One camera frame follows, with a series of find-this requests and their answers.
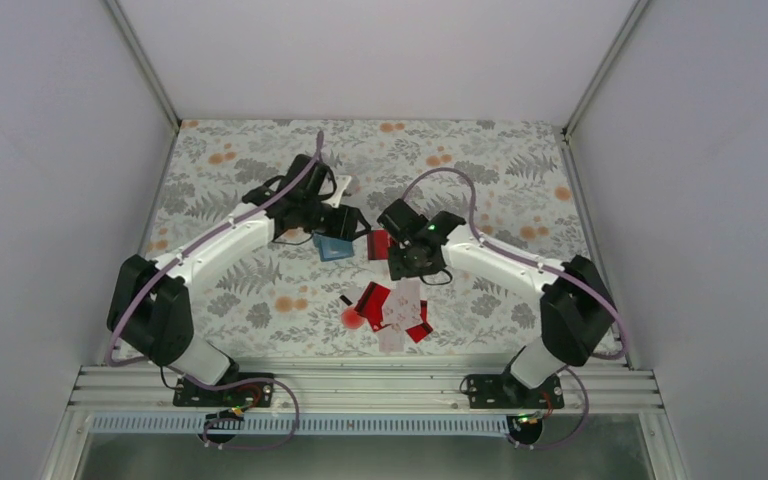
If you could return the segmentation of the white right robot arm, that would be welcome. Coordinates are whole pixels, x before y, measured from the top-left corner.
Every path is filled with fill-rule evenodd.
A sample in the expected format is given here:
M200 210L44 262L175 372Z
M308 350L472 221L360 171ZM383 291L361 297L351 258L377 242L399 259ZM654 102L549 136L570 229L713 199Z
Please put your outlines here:
M504 399L525 407L540 386L564 367L583 366L616 322L616 308L593 262L546 259L495 244L463 217L432 218L402 199L378 217L394 243L388 250L392 280L463 271L539 304L540 335L523 346L502 373Z

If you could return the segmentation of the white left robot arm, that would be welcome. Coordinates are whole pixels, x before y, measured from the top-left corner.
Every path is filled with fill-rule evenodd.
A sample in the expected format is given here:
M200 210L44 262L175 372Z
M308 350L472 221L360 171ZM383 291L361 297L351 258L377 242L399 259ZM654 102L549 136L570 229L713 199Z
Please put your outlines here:
M320 155L299 154L285 174L247 192L196 239L155 259L136 254L125 260L107 316L109 345L124 342L140 360L187 376L212 404L230 402L238 366L196 333L191 294L289 230L348 242L369 233L360 210L343 202L352 181Z

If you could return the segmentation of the blue leather card holder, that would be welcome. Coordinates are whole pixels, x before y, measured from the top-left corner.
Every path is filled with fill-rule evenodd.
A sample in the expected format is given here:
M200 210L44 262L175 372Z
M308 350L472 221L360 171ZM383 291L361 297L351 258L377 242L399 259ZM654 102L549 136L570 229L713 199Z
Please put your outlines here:
M348 259L355 255L354 246L351 241L328 237L318 233L313 234L312 240L322 262Z

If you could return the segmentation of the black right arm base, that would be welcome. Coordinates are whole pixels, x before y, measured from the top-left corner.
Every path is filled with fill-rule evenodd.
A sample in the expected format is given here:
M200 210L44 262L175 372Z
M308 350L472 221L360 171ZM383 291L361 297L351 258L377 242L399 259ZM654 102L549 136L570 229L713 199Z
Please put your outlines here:
M550 375L538 387L526 387L509 374L470 374L459 386L472 409L560 409L565 406L560 379Z

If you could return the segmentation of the white floral card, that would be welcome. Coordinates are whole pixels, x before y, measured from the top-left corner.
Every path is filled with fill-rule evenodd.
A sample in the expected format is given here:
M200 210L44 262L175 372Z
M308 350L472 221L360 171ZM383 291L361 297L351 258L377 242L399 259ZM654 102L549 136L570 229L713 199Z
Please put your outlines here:
M417 279L403 279L395 283L382 305L385 325L406 331L422 323L421 283Z

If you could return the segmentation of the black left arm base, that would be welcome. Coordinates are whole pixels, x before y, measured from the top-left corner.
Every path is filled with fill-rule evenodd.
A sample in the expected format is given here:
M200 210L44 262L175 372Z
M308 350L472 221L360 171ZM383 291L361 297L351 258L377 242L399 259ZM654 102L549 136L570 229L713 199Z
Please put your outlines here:
M173 396L175 407L190 408L266 408L271 406L274 391L271 373L237 373L218 390L200 387L189 380L179 380Z

